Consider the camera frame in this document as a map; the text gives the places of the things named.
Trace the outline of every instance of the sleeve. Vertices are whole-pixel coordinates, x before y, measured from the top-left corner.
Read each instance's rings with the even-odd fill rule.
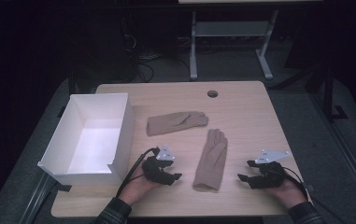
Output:
[[[113,198],[93,224],[124,224],[132,207],[118,198]]]
[[[289,210],[289,215],[292,217],[294,224],[325,224],[326,222],[315,210],[312,203],[299,203]]]

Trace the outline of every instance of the tan glove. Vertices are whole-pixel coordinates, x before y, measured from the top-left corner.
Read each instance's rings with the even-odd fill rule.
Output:
[[[195,126],[206,126],[208,117],[203,112],[178,112],[173,114],[150,117],[146,132],[148,136],[172,133]]]
[[[206,144],[195,172],[194,187],[206,185],[213,189],[221,187],[227,156],[227,138],[219,129],[209,130]]]

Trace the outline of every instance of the hand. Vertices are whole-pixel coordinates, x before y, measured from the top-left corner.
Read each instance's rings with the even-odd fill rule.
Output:
[[[152,189],[157,189],[162,186],[162,184],[152,182],[144,176],[142,169],[143,162],[144,161],[140,162],[140,164],[137,166],[131,177],[133,180],[125,186],[119,196],[120,200],[123,200],[129,205],[133,205],[134,203],[138,202]]]
[[[299,203],[306,202],[306,197],[290,180],[285,179],[278,188],[265,189],[274,195],[287,209],[291,209]]]

